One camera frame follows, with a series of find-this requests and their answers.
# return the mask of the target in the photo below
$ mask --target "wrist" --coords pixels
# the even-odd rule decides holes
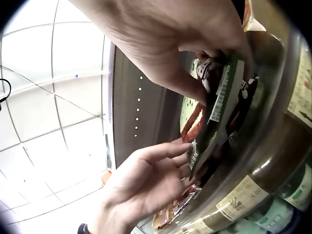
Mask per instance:
[[[118,205],[105,200],[100,205],[93,221],[88,223],[90,234],[130,234],[135,225],[126,220]]]

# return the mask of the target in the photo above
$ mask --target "snack package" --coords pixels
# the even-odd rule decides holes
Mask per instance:
[[[228,139],[226,124],[237,104],[244,70],[244,62],[238,56],[230,56],[225,66],[222,59],[212,58],[198,60],[196,65],[196,76],[195,64],[191,74],[207,90],[207,106],[185,97],[180,116],[182,141],[192,143],[187,152],[190,179]]]
[[[168,207],[155,214],[153,219],[154,233],[157,234],[159,230],[169,224],[173,218],[188,205],[188,202],[199,193],[200,190],[201,188],[193,184],[179,199],[175,200]]]
[[[244,31],[266,31],[265,27],[259,23],[252,12],[252,6],[250,0],[245,0],[245,10],[243,18]]]
[[[159,211],[154,215],[153,229],[154,233],[157,234],[158,230],[164,228],[173,219],[173,204]]]

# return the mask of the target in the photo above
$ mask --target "black cable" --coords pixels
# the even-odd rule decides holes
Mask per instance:
[[[74,106],[78,107],[79,109],[81,109],[81,110],[83,110],[83,111],[85,111],[85,112],[87,112],[87,113],[93,115],[94,117],[97,117],[97,118],[100,118],[100,119],[102,119],[102,120],[105,120],[105,119],[103,119],[103,117],[98,116],[98,115],[95,115],[95,114],[93,114],[93,113],[91,113],[91,112],[89,112],[89,111],[87,111],[87,110],[81,108],[80,106],[76,105],[75,103],[72,103],[71,101],[66,100],[65,98],[63,98],[63,97],[57,95],[56,93],[53,93],[53,92],[51,92],[51,91],[49,91],[49,90],[43,88],[42,86],[36,84],[36,83],[33,82],[32,80],[30,80],[30,79],[28,79],[27,77],[23,76],[22,74],[19,74],[18,72],[14,71],[14,70],[12,70],[12,69],[10,69],[10,68],[7,68],[7,67],[5,67],[5,66],[0,66],[0,67],[3,67],[3,68],[5,68],[5,69],[7,69],[7,70],[9,70],[9,71],[11,71],[11,72],[14,72],[14,73],[17,74],[17,75],[20,75],[21,77],[23,77],[24,79],[26,79],[26,80],[28,80],[29,82],[33,83],[34,85],[38,86],[39,88],[41,88],[41,89],[47,91],[48,93],[51,93],[51,94],[55,95],[56,97],[59,97],[59,98],[63,99],[64,101],[67,101],[67,102],[71,103],[72,105],[74,105]]]
[[[9,87],[10,87],[9,94],[8,94],[6,97],[0,99],[0,111],[1,111],[1,110],[2,110],[1,102],[4,102],[4,101],[10,96],[11,90],[12,90],[12,86],[11,86],[11,84],[10,84],[10,82],[9,82],[8,80],[6,80],[6,79],[0,79],[0,80],[3,80],[3,81],[5,81],[5,82],[7,82],[7,83],[9,84]]]

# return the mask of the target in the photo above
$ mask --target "ceiling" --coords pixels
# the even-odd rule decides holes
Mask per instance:
[[[12,93],[0,112],[0,215],[17,233],[55,233],[51,220],[76,232],[100,199],[111,58],[110,40],[67,0],[30,0],[2,32]],[[0,83],[0,98],[8,91]]]

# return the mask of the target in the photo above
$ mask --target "nutrition label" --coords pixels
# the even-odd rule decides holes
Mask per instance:
[[[267,195],[269,194],[247,175],[216,207],[225,218],[233,221],[261,202]]]
[[[312,67],[311,53],[307,46],[302,45],[295,88],[288,105],[288,110],[312,127]]]
[[[225,75],[222,81],[222,85],[220,86],[220,88],[217,90],[218,97],[217,97],[217,101],[212,109],[212,113],[210,115],[210,119],[216,122],[220,121],[220,115],[221,115],[221,109],[222,109],[222,105],[223,105],[223,100],[225,97],[225,92],[227,89],[227,83],[229,81],[229,73],[230,73],[230,65],[228,65],[227,67],[224,67],[223,69]]]

